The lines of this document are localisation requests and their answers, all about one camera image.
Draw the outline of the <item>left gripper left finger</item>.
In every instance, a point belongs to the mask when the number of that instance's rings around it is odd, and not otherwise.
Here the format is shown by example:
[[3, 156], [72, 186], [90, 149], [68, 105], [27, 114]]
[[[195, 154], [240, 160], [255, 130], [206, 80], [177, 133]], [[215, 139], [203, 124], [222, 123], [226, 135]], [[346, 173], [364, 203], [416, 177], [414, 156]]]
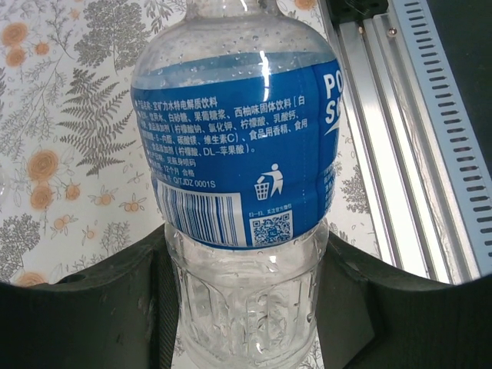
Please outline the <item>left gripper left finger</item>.
[[55, 284], [1, 285], [3, 368], [170, 368], [178, 296], [165, 228]]

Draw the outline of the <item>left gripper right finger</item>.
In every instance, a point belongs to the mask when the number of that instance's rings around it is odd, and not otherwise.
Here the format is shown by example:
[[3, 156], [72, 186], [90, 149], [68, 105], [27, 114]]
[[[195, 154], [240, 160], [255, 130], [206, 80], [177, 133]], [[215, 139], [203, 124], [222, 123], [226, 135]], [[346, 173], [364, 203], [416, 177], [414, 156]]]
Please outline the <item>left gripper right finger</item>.
[[432, 281], [330, 234], [317, 329], [326, 368], [489, 368], [491, 277]]

